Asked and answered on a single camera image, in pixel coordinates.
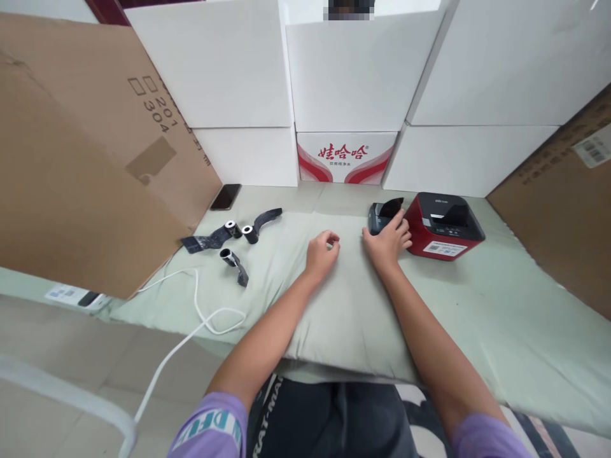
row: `hand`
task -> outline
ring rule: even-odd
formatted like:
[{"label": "hand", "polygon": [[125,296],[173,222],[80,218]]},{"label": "hand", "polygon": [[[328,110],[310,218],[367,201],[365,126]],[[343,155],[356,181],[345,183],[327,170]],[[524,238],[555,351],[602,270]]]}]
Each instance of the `hand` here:
[{"label": "hand", "polygon": [[367,228],[363,228],[365,247],[378,270],[397,264],[399,253],[412,245],[412,234],[407,220],[403,218],[404,213],[405,211],[400,209],[378,235],[371,235]]},{"label": "hand", "polygon": [[[332,248],[327,248],[327,244],[332,245]],[[304,273],[320,283],[335,264],[338,255],[339,236],[330,230],[321,232],[307,246]]]}]

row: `person's lap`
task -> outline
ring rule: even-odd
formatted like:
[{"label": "person's lap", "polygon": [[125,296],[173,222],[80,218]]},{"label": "person's lap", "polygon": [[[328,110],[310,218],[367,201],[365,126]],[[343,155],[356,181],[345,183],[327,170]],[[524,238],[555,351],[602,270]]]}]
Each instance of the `person's lap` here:
[{"label": "person's lap", "polygon": [[393,385],[277,378],[263,405],[253,406],[249,429],[252,458],[418,456]]}]

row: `purple sleeve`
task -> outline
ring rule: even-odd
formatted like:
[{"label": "purple sleeve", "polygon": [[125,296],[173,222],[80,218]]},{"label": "purple sleeve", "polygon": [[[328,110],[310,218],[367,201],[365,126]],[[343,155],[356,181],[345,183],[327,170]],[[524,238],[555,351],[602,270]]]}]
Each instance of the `purple sleeve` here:
[{"label": "purple sleeve", "polygon": [[248,414],[232,394],[204,396],[178,431],[167,458],[245,458]]},{"label": "purple sleeve", "polygon": [[531,458],[509,426],[483,413],[473,413],[463,420],[452,446],[456,458]]}]

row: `red and white box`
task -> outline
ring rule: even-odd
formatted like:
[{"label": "red and white box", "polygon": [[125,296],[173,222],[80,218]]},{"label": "red and white box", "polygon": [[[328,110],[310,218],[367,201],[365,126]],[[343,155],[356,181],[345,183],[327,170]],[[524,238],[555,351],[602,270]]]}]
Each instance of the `red and white box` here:
[{"label": "red and white box", "polygon": [[396,132],[298,132],[301,179],[380,184],[396,138]]}]

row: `black smartphone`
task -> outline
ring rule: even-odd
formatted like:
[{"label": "black smartphone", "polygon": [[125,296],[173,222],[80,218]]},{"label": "black smartphone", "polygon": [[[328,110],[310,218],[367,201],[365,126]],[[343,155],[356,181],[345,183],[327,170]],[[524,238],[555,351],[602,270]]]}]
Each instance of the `black smartphone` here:
[{"label": "black smartphone", "polygon": [[210,206],[211,210],[230,210],[234,204],[237,194],[240,192],[241,184],[224,184],[216,199]]}]

